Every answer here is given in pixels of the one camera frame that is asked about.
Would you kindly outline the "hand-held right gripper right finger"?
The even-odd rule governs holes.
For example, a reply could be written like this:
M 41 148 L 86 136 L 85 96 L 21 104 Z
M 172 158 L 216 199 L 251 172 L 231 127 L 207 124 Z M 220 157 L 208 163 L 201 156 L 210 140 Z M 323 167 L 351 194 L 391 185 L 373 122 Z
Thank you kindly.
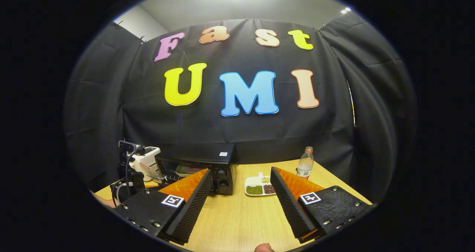
M 300 243 L 333 235 L 372 208 L 338 185 L 323 188 L 278 167 L 271 168 L 270 181 Z

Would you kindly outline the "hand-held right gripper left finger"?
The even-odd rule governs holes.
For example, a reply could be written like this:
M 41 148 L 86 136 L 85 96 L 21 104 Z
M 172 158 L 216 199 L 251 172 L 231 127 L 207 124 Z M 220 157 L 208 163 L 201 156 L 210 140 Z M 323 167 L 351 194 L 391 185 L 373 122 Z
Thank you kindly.
M 210 192 L 211 172 L 202 169 L 160 190 L 137 192 L 114 211 L 149 235 L 184 245 Z

